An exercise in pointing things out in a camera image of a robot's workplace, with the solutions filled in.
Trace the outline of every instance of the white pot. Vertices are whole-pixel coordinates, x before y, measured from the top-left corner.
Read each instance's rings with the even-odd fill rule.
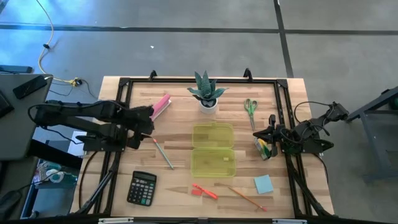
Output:
[[[216,110],[217,110],[217,103],[218,103],[218,99],[216,99],[216,103],[214,104],[214,106],[212,106],[211,108],[208,108],[206,106],[203,106],[201,101],[199,101],[200,111],[205,114],[212,114],[212,113],[216,112]]]

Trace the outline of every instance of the succulent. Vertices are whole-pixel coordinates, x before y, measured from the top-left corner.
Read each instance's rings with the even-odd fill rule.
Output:
[[[187,88],[197,100],[212,101],[219,98],[227,88],[219,88],[216,90],[217,80],[209,81],[207,71],[203,74],[203,78],[195,72],[195,80],[197,81],[198,89]]]

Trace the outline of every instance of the calculator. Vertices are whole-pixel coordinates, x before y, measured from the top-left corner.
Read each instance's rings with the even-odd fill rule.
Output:
[[[134,171],[127,202],[136,205],[150,206],[154,199],[156,175],[142,171]]]

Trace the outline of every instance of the wooden tabletop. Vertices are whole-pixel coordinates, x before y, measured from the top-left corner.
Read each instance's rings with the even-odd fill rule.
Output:
[[[104,77],[99,98],[114,100],[118,90],[120,77]],[[294,107],[307,101],[304,80],[288,79],[289,92]],[[274,88],[270,84],[217,84],[217,87],[228,87],[219,98],[215,114],[203,114],[199,104],[187,87],[194,83],[135,83],[132,89],[131,107],[151,105],[158,102],[166,93],[171,96],[171,105],[155,120],[155,137],[164,149],[171,163],[172,170],[161,153],[150,139],[145,139],[138,150],[127,148],[122,154],[118,180],[114,192],[112,216],[129,217],[225,217],[225,218],[293,218],[292,198],[285,158],[279,152],[278,156],[263,161],[253,144],[252,129],[243,101],[252,98],[259,105],[254,114],[256,131],[268,127],[270,114],[277,115]],[[285,100],[283,91],[282,104],[284,114]],[[297,109],[300,120],[311,118],[310,107],[300,105]],[[229,123],[234,128],[234,147],[236,156],[236,175],[231,178],[193,178],[191,175],[192,128],[194,124],[217,121]],[[90,154],[85,156],[81,171]],[[99,152],[89,164],[85,175],[82,199],[83,203],[93,193],[98,185],[104,153]],[[312,191],[325,210],[333,213],[328,184],[322,163],[311,154],[303,154],[303,165],[308,188]],[[146,171],[157,175],[157,187],[150,207],[128,203],[127,192],[134,170]],[[258,194],[254,177],[267,175],[271,177],[274,187],[272,193]],[[196,183],[219,196],[214,200],[209,196],[191,195],[192,184]],[[263,212],[241,196],[231,191],[234,187],[244,195],[255,200],[268,209]],[[78,188],[71,212],[78,210]],[[300,208],[304,211],[302,193],[298,192]],[[104,209],[108,188],[104,191]]]

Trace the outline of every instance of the yellow-green container lid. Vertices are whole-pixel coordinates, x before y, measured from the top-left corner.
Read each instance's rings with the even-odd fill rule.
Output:
[[[191,173],[194,177],[233,177],[235,152],[231,149],[194,149]]]
[[[202,123],[195,124],[192,134],[194,148],[232,148],[234,146],[234,131],[231,124]]]

